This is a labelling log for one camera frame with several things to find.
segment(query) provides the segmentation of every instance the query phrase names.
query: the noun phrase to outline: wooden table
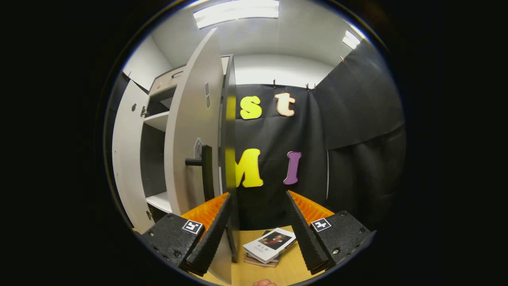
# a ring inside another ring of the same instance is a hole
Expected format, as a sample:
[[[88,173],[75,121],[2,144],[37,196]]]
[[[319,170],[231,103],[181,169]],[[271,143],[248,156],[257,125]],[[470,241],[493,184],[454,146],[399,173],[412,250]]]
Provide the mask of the wooden table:
[[[283,230],[292,232],[291,226],[281,227]],[[252,286],[256,281],[269,279],[278,286],[295,284],[311,277],[321,274],[322,272],[311,275],[307,270],[305,262],[300,252],[298,241],[288,248],[280,257],[280,261],[275,268],[264,267],[245,263],[243,258],[246,256],[243,246],[245,243],[261,237],[265,230],[260,231],[240,231],[240,249],[238,251],[238,263],[231,263],[231,280],[233,286]],[[204,280],[219,284],[228,285],[213,274],[207,272],[203,277]]]

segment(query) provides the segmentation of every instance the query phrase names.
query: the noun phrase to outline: foam letter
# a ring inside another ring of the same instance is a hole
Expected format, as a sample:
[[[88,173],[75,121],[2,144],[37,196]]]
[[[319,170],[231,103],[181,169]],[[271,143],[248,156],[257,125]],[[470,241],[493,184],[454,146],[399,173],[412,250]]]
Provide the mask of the foam letter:
[[[261,100],[257,96],[246,96],[242,98],[240,101],[240,107],[242,108],[242,110],[240,110],[240,116],[242,116],[243,119],[260,117],[263,112],[261,106],[258,105],[260,103]]]
[[[289,166],[288,166],[288,175],[286,176],[286,179],[284,179],[285,185],[293,185],[296,182],[298,182],[296,172],[298,170],[298,162],[300,161],[301,157],[302,153],[300,152],[291,151],[288,153]]]
[[[246,149],[243,151],[240,162],[235,162],[236,186],[240,186],[243,174],[243,186],[246,188],[259,187],[263,185],[263,180],[259,177],[258,156],[261,154],[259,149]]]
[[[292,98],[289,93],[279,93],[275,95],[275,98],[278,99],[277,101],[277,111],[280,113],[280,115],[284,116],[292,116],[295,114],[294,110],[289,109],[289,103],[295,103],[296,99]]]

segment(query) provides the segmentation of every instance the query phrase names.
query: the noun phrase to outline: ceiling light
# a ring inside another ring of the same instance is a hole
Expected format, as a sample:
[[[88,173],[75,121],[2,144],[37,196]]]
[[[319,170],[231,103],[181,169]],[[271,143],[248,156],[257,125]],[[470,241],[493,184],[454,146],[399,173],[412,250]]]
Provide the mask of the ceiling light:
[[[350,31],[346,31],[346,35],[344,39],[342,39],[342,42],[346,44],[351,49],[355,49],[358,44],[360,44],[360,40],[358,40],[355,35],[353,35]]]
[[[279,18],[279,1],[235,0],[213,5],[194,13],[199,29],[244,18]]]

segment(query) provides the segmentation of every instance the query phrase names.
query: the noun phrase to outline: white shelf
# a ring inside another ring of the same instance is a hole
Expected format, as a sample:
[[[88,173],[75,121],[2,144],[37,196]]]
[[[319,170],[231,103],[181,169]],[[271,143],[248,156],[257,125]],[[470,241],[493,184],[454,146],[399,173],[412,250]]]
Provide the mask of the white shelf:
[[[168,123],[169,111],[155,114],[145,118],[145,123],[151,127],[157,128],[162,132],[166,132],[166,124]]]
[[[169,205],[168,192],[163,192],[146,198],[146,202],[152,206],[164,211],[166,213],[171,212],[171,206]]]

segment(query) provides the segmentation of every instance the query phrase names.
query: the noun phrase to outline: cabinet door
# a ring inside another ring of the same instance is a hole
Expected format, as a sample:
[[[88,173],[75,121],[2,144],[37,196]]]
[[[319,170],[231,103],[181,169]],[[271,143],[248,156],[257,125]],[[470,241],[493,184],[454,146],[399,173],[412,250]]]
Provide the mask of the cabinet door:
[[[152,225],[148,218],[143,183],[141,179],[140,146],[144,115],[149,97],[132,80],[127,84],[118,106],[113,129],[112,157],[116,188],[123,208],[139,233]]]
[[[166,125],[164,171],[171,209],[177,215],[205,202],[201,167],[185,165],[186,158],[195,157],[197,138],[212,147],[213,188],[215,195],[219,194],[217,146],[224,74],[216,30],[205,36],[184,67]],[[209,270],[231,283],[231,250],[226,235]]]

